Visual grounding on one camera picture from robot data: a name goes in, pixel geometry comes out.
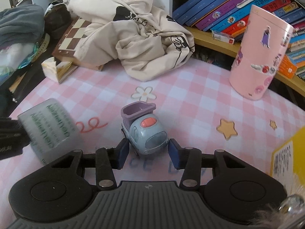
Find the grey folded blanket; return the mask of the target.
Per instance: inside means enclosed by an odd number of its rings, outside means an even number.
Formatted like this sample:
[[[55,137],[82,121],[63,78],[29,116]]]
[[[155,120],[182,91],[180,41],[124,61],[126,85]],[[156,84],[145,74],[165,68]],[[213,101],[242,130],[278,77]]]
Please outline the grey folded blanket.
[[[44,9],[39,5],[23,5],[1,11],[1,48],[35,43],[43,34]]]

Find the yellow cardboard box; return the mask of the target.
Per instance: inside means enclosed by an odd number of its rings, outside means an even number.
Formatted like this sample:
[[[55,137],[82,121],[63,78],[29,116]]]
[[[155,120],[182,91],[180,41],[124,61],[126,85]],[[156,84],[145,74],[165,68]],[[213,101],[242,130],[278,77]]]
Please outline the yellow cardboard box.
[[[288,195],[304,188],[304,128],[273,151],[270,176],[284,186]]]

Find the cream canvas tote bag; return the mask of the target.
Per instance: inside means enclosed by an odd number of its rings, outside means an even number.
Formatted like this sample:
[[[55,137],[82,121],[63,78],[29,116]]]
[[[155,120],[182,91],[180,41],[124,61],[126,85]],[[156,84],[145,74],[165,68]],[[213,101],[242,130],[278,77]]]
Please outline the cream canvas tote bag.
[[[89,22],[74,53],[85,64],[120,60],[130,77],[150,81],[195,50],[193,35],[153,0],[70,0],[68,10]]]

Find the torn white paper box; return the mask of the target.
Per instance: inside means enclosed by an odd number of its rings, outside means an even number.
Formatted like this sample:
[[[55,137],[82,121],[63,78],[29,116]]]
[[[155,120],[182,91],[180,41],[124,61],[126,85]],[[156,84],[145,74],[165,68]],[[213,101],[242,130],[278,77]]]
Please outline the torn white paper box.
[[[43,61],[41,67],[45,77],[58,84],[61,84],[78,68],[71,61],[61,61],[57,60],[55,57]]]

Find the iridescent plastic bag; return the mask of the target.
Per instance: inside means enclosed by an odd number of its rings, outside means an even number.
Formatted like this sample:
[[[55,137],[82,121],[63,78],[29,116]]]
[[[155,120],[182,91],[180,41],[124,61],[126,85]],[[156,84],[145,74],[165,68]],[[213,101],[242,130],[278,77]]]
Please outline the iridescent plastic bag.
[[[7,81],[17,70],[36,61],[49,45],[50,35],[45,34],[41,43],[13,44],[1,50],[1,84]]]

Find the row of children's books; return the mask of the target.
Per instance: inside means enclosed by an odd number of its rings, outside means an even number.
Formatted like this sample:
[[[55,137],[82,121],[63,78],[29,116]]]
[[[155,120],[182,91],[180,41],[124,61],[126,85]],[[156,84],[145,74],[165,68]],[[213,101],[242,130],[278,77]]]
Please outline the row of children's books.
[[[304,30],[304,6],[296,0],[187,0],[174,9],[173,19],[199,31],[222,32],[240,41],[256,5]]]

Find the clear packing tape roll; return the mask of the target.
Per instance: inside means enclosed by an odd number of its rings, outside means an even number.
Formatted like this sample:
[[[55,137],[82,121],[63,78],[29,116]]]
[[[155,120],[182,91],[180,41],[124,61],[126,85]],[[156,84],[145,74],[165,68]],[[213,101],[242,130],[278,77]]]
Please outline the clear packing tape roll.
[[[49,164],[75,149],[83,148],[80,131],[67,110],[54,98],[18,115],[33,152]]]

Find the wooden chess board box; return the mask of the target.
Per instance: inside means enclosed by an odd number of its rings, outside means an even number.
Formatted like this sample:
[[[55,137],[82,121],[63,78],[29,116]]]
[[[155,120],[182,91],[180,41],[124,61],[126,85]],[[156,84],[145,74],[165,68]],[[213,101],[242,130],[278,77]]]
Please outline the wooden chess board box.
[[[86,37],[85,30],[91,23],[82,18],[77,17],[65,31],[62,38],[56,45],[52,55],[61,61],[71,61],[74,65],[101,71],[103,65],[90,65],[88,63],[82,63],[74,57],[75,48],[79,41]]]

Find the grey purple toy truck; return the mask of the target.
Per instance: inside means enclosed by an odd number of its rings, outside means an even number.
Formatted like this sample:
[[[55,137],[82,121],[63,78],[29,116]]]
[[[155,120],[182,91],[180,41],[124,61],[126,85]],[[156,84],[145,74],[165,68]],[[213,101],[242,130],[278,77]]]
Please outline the grey purple toy truck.
[[[121,109],[124,136],[140,156],[155,155],[168,145],[169,137],[153,113],[155,103],[137,101]]]

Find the pink sticker cylinder canister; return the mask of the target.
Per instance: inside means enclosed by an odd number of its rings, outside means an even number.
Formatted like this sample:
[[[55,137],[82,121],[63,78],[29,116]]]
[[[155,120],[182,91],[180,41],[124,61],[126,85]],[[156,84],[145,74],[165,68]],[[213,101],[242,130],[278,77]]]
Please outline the pink sticker cylinder canister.
[[[251,6],[246,31],[229,82],[249,100],[263,97],[283,60],[294,28],[276,15]]]

